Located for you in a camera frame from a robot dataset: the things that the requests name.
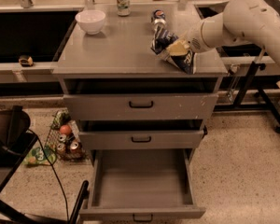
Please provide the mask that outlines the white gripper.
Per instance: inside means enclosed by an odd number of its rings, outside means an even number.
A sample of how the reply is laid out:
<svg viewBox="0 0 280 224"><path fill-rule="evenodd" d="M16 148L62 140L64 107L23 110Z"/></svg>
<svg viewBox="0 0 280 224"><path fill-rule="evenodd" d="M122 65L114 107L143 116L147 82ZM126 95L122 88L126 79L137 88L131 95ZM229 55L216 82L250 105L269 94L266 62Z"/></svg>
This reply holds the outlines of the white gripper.
<svg viewBox="0 0 280 224"><path fill-rule="evenodd" d="M205 52L205 44L202 39L201 29L191 27L183 35L166 48L170 56L183 56L189 52L189 48L196 52Z"/></svg>

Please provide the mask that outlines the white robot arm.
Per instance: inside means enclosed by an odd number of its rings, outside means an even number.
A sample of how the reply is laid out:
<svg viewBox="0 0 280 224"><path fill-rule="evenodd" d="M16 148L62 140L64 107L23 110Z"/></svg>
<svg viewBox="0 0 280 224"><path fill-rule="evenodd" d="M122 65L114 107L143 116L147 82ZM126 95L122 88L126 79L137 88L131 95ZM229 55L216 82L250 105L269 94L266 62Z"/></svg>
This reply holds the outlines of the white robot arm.
<svg viewBox="0 0 280 224"><path fill-rule="evenodd" d="M196 53L252 43L280 67L280 16L264 0L230 0L223 11L192 24L166 49L173 64L194 61Z"/></svg>

